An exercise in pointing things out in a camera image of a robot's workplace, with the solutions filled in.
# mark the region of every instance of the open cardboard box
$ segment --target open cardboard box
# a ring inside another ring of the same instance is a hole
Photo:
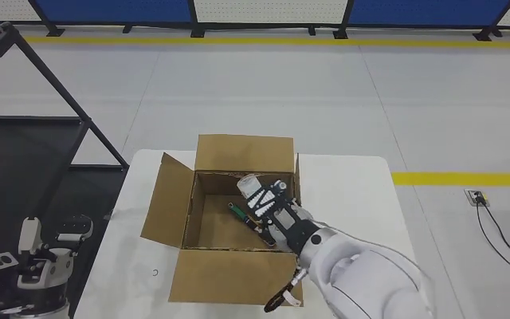
[[[300,199],[292,138],[200,135],[194,171],[163,154],[141,236],[181,248],[169,301],[265,305],[292,279],[296,256],[268,248],[227,207],[248,211],[237,181],[251,173]],[[300,284],[292,294],[303,301]]]

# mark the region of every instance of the table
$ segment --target table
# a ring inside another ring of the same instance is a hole
[[[194,166],[195,152],[141,150],[135,154],[76,319],[333,317],[308,278],[303,281],[303,308],[280,307],[273,313],[264,313],[258,305],[168,302],[179,249],[139,236],[163,152],[188,167]],[[300,185],[303,207],[316,220],[356,237],[391,246],[414,259],[390,169],[384,159],[300,154]]]

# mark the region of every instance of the floor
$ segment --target floor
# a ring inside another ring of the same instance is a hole
[[[193,150],[199,133],[234,133],[292,136],[302,153],[381,156],[392,171],[510,171],[506,49],[34,48],[127,161],[141,148]],[[0,115],[73,115],[16,49],[0,74]],[[75,163],[115,160],[87,136]],[[509,268],[482,237],[464,188],[397,192],[418,262],[435,279],[437,318],[507,318]],[[508,189],[482,189],[510,235]]]

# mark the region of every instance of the power socket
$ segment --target power socket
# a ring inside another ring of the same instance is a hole
[[[476,206],[477,205],[477,196],[476,196],[476,193],[478,192],[479,190],[472,190],[472,189],[464,189],[464,193],[466,195],[466,197],[468,198],[468,202],[471,204],[471,206]],[[485,199],[485,206],[489,207],[491,206],[488,202],[488,198],[487,198],[487,195],[483,192],[483,191],[479,191],[481,193],[482,196],[484,196],[484,199]]]

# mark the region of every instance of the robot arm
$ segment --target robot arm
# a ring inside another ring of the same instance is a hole
[[[262,186],[254,175],[237,184],[257,218],[269,225],[282,249],[298,256],[294,278],[265,307],[272,311],[306,274],[323,294],[331,311],[346,319],[430,319],[422,297],[422,274],[399,252],[319,227],[311,215],[284,195],[280,180]]]
[[[73,217],[62,223],[52,243],[41,240],[41,222],[37,217],[23,221],[18,253],[18,299],[0,309],[11,317],[69,318],[65,297],[67,282],[73,273],[73,260],[86,238],[92,235],[92,220]]]

